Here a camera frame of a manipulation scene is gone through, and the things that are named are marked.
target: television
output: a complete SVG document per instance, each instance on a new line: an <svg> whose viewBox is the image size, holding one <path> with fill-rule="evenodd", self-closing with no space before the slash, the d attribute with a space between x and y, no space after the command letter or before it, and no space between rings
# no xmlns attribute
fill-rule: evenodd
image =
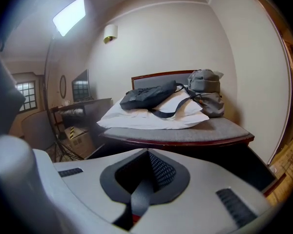
<svg viewBox="0 0 293 234"><path fill-rule="evenodd" d="M72 81L72 91L74 102L90 98L88 69L83 71Z"/></svg>

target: gray mattress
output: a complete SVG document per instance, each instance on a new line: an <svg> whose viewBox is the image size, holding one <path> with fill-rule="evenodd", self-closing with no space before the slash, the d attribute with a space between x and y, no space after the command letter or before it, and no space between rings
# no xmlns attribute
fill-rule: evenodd
<svg viewBox="0 0 293 234"><path fill-rule="evenodd" d="M162 142L207 142L244 137L249 134L248 131L224 117L211 118L187 129L138 130L110 128L104 133L106 137Z"/></svg>

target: black strap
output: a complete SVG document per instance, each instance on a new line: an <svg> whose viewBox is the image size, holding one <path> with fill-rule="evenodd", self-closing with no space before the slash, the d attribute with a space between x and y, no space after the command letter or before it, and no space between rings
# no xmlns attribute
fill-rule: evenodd
<svg viewBox="0 0 293 234"><path fill-rule="evenodd" d="M187 89L183 84L181 83L176 83L177 86L182 86L182 89L185 89L186 92L190 95L190 97L183 99L182 101L179 102L175 112L171 112L171 113L164 113L161 111L157 111L155 109L149 109L149 111L151 113L153 113L155 116L159 117L159 118L170 118L173 117L176 112L189 100L189 99L193 99L195 97L195 92Z"/></svg>

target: ceiling light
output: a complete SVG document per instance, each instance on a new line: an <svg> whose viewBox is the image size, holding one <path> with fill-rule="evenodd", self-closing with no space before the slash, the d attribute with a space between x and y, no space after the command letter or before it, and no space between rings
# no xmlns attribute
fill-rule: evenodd
<svg viewBox="0 0 293 234"><path fill-rule="evenodd" d="M84 0L76 0L60 11L53 22L62 36L86 15L84 10Z"/></svg>

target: box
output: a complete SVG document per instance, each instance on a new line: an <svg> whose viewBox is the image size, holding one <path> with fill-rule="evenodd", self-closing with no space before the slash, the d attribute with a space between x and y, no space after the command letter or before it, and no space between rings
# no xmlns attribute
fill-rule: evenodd
<svg viewBox="0 0 293 234"><path fill-rule="evenodd" d="M66 137L68 138L73 151L82 158L88 157L96 148L94 147L90 134L86 129L73 127L73 137L69 139L71 127L65 129Z"/></svg>

